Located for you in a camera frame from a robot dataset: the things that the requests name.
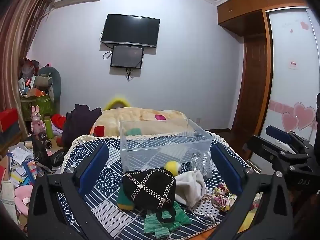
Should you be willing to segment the floral fabric scrunchie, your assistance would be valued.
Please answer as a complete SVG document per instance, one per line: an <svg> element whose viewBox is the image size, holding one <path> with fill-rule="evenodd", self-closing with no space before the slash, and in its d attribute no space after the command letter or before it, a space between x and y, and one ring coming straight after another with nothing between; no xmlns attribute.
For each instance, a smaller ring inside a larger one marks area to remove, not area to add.
<svg viewBox="0 0 320 240"><path fill-rule="evenodd" d="M211 202L215 208L227 212L235 203L237 196L232 194L225 183L220 183L214 188Z"/></svg>

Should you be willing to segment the green yellow sponge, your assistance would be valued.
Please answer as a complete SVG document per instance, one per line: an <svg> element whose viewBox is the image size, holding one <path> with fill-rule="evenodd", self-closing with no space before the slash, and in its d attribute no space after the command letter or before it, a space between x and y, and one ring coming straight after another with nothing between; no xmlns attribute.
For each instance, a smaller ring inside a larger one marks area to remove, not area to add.
<svg viewBox="0 0 320 240"><path fill-rule="evenodd" d="M132 211L135 208L134 202L126 196L122 186L118 191L117 207L119 207L121 210L129 210L129 211Z"/></svg>

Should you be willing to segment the black bag with chain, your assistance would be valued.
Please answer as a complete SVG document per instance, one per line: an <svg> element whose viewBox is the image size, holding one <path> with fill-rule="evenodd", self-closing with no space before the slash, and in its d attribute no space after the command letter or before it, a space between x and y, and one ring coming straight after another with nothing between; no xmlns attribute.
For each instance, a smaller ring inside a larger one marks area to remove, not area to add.
<svg viewBox="0 0 320 240"><path fill-rule="evenodd" d="M123 174L124 193L134 204L145 210L151 210L158 216L167 210L175 217L176 179L163 168L145 171L127 171Z"/></svg>

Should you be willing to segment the brown wooden door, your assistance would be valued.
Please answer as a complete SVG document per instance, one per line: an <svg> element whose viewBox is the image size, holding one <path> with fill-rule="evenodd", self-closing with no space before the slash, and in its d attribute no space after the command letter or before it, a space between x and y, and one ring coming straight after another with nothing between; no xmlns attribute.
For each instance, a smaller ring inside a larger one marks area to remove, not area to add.
<svg viewBox="0 0 320 240"><path fill-rule="evenodd" d="M255 133L264 98L266 72L266 36L245 37L244 69L232 127L235 140L240 144Z"/></svg>

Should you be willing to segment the white cloth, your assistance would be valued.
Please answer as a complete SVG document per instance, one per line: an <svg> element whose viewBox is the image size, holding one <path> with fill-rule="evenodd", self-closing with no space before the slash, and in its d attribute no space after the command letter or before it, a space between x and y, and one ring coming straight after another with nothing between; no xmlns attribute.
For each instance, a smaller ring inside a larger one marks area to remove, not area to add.
<svg viewBox="0 0 320 240"><path fill-rule="evenodd" d="M196 206L206 194L204 178L199 170L184 172L175 179L175 200L185 206Z"/></svg>

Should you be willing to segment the brown wooden wardrobe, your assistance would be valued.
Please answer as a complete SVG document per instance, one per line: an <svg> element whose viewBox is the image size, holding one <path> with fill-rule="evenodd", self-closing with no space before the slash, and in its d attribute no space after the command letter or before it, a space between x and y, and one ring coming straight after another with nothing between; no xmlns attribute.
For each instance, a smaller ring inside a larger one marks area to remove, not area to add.
<svg viewBox="0 0 320 240"><path fill-rule="evenodd" d="M226 0L217 7L219 26L244 39L242 76L229 144L245 160L243 148L259 135L265 120L272 83L272 42L268 9L306 5L305 0Z"/></svg>

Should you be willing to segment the blue patterned tablecloth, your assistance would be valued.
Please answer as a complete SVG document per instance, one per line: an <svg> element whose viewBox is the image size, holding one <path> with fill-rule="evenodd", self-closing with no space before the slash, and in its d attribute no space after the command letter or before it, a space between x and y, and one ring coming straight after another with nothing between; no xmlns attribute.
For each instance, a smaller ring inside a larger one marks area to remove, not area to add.
<svg viewBox="0 0 320 240"><path fill-rule="evenodd" d="M103 151L103 158L82 195L111 239L191 239L218 226L223 215L212 204L212 195L227 180L213 162L208 175L193 171L193 157L212 161L225 152L247 167L218 135L181 132L83 135L65 155L62 170L78 168L96 150Z"/></svg>

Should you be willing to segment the red plush item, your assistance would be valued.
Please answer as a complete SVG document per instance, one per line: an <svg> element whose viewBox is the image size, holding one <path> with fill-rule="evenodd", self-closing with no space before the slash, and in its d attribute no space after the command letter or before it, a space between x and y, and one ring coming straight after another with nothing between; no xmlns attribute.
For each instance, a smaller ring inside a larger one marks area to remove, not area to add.
<svg viewBox="0 0 320 240"><path fill-rule="evenodd" d="M58 128L63 130L64 124L66 122L66 117L60 114L54 114L51 118L53 125Z"/></svg>

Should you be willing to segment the beige plush blanket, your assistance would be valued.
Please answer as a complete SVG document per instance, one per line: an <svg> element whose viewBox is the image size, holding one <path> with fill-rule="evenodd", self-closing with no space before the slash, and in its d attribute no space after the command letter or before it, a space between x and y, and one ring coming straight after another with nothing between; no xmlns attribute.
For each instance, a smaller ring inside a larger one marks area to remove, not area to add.
<svg viewBox="0 0 320 240"><path fill-rule="evenodd" d="M92 126L90 135L119 137L125 134L168 134L185 130L187 123L187 117L179 111L123 107L103 111Z"/></svg>

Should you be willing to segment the yellow plush headband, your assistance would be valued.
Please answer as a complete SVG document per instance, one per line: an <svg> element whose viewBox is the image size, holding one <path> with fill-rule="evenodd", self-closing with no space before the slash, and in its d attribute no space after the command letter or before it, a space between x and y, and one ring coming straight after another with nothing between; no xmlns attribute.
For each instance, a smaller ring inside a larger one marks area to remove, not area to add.
<svg viewBox="0 0 320 240"><path fill-rule="evenodd" d="M115 96L109 102L107 102L104 110L111 110L116 108L131 107L131 104L122 96Z"/></svg>

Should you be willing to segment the green knitted cloth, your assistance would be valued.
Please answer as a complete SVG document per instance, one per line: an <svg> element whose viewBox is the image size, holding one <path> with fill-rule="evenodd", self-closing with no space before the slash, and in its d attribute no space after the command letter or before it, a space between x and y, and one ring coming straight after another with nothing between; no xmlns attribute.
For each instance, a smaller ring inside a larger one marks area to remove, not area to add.
<svg viewBox="0 0 320 240"><path fill-rule="evenodd" d="M178 202L174 202L175 217L167 210L162 210L157 216L155 212L148 210L144 220L144 234L154 235L156 239L168 237L172 232L183 225L191 224L191 219L181 208Z"/></svg>

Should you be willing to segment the red gift box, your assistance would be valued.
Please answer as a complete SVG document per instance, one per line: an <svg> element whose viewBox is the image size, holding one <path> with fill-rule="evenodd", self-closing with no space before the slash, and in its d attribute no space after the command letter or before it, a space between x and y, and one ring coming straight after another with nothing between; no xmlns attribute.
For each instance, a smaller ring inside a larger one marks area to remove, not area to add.
<svg viewBox="0 0 320 240"><path fill-rule="evenodd" d="M0 112L1 133L5 132L17 120L18 120L18 112L16 108L6 109Z"/></svg>

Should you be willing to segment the white sliding wardrobe door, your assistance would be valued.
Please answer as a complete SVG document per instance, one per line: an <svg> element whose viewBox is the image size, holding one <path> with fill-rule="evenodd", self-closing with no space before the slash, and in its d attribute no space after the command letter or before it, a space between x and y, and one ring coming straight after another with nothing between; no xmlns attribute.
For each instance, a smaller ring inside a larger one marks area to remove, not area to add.
<svg viewBox="0 0 320 240"><path fill-rule="evenodd" d="M272 45L271 92L260 136L291 152L267 135L274 126L314 144L319 93L319 23L307 7L267 11Z"/></svg>

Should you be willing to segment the grey green plush toy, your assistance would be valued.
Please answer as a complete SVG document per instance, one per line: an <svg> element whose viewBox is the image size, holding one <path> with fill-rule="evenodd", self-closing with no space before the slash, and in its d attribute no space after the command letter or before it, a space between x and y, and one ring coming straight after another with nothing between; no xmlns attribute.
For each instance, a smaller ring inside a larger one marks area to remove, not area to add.
<svg viewBox="0 0 320 240"><path fill-rule="evenodd" d="M42 67L35 78L35 87L47 90L56 111L60 111L61 76L54 67Z"/></svg>

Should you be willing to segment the striped brown curtain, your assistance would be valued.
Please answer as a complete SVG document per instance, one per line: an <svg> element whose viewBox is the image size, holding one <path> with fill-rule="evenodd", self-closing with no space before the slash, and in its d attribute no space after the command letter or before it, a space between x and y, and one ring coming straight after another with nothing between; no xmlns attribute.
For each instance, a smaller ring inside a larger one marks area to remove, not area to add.
<svg viewBox="0 0 320 240"><path fill-rule="evenodd" d="M1 111L17 109L22 136L23 120L18 78L44 13L52 0L7 0L1 8Z"/></svg>

